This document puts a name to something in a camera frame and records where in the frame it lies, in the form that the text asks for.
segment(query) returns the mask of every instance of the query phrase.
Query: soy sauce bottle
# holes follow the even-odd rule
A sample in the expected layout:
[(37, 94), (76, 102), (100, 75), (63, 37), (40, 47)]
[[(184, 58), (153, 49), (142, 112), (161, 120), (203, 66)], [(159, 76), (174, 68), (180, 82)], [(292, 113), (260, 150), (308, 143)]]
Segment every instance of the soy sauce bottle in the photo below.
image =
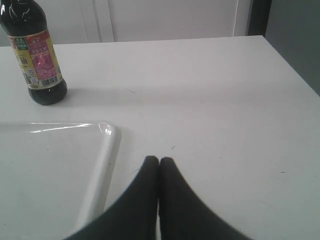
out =
[(42, 8), (34, 0), (1, 0), (0, 24), (7, 33), (31, 98), (41, 105), (61, 101), (61, 74)]

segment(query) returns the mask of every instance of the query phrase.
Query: white table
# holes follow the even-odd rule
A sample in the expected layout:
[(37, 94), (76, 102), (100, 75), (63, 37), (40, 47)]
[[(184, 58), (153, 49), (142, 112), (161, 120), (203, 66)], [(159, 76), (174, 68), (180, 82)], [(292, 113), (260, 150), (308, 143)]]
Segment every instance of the white table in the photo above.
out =
[(34, 103), (0, 48), (0, 121), (106, 120), (122, 133), (110, 206), (146, 155), (257, 240), (320, 236), (320, 98), (261, 36), (55, 46), (67, 99)]

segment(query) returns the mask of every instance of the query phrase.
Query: white tray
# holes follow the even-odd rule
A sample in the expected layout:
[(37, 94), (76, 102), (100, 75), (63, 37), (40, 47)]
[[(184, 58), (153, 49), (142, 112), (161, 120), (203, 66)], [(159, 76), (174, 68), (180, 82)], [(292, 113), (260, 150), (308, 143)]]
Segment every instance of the white tray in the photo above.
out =
[(107, 122), (0, 123), (0, 239), (61, 240), (101, 213), (115, 134)]

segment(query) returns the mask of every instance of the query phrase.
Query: gray wall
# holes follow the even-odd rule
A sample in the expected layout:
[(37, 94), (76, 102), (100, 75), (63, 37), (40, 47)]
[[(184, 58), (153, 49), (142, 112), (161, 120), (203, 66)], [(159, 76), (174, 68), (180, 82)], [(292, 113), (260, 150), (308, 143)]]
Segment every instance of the gray wall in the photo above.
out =
[(273, 0), (265, 38), (320, 95), (320, 0)]

